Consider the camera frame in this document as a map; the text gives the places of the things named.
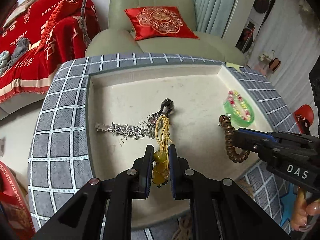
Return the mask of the right hand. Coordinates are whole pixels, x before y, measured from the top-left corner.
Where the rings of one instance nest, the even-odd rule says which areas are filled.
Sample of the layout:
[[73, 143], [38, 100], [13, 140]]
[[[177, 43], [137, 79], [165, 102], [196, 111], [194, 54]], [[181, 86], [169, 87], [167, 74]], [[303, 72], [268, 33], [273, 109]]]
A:
[[319, 215], [319, 199], [307, 204], [304, 194], [305, 190], [299, 187], [290, 220], [291, 228], [295, 231], [307, 228], [308, 216]]

